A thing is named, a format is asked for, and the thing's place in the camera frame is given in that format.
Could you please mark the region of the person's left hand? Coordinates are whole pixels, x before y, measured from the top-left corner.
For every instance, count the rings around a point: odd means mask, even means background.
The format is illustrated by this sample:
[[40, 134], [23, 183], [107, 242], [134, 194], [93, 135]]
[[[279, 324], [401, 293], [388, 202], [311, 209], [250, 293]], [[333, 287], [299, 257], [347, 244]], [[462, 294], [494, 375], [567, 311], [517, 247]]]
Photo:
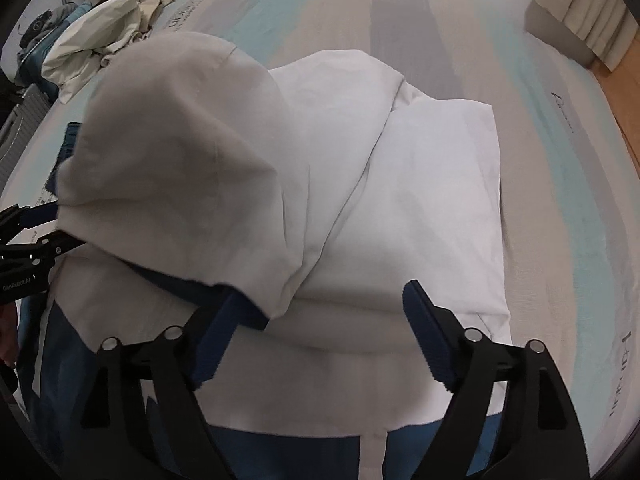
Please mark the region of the person's left hand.
[[18, 355], [17, 307], [14, 302], [0, 308], [0, 358], [13, 368]]

